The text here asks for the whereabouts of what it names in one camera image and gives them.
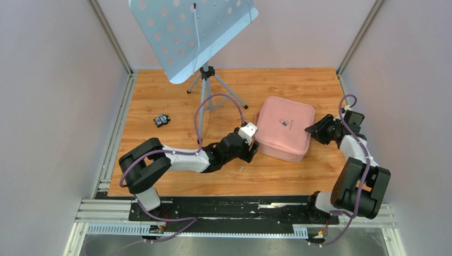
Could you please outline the pink medicine kit case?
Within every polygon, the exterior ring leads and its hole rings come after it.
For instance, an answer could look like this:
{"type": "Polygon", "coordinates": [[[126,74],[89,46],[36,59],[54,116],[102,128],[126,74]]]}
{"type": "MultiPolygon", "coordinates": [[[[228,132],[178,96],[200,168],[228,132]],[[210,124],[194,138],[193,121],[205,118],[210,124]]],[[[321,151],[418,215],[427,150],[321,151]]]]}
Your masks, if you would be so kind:
{"type": "Polygon", "coordinates": [[[257,133],[261,154],[283,161],[299,163],[309,150],[314,108],[288,99],[270,96],[256,114],[257,133]]]}

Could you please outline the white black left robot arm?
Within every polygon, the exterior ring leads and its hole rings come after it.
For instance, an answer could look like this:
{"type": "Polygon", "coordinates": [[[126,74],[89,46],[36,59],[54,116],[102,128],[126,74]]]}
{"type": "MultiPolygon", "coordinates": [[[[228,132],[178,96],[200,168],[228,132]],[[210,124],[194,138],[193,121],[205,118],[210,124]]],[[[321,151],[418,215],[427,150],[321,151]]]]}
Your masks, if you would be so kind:
{"type": "Polygon", "coordinates": [[[166,172],[212,173],[236,158],[250,163],[259,145],[237,132],[201,150],[172,148],[161,144],[158,138],[151,138],[119,159],[123,174],[119,185],[126,187],[143,205],[142,212],[148,219],[158,220],[163,215],[163,206],[155,183],[166,172]]]}

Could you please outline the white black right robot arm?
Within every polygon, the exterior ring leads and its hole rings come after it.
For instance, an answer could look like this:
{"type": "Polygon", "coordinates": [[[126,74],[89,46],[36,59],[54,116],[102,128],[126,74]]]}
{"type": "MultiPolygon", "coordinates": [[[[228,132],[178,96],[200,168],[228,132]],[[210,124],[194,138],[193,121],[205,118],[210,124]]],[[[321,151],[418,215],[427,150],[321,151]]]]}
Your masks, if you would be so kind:
{"type": "Polygon", "coordinates": [[[379,166],[367,149],[367,140],[360,134],[364,115],[342,110],[342,117],[328,114],[305,128],[315,141],[327,145],[336,142],[346,163],[330,193],[316,191],[309,196],[304,215],[310,222],[327,220],[333,212],[348,212],[374,219],[381,208],[391,173],[379,166]]]}

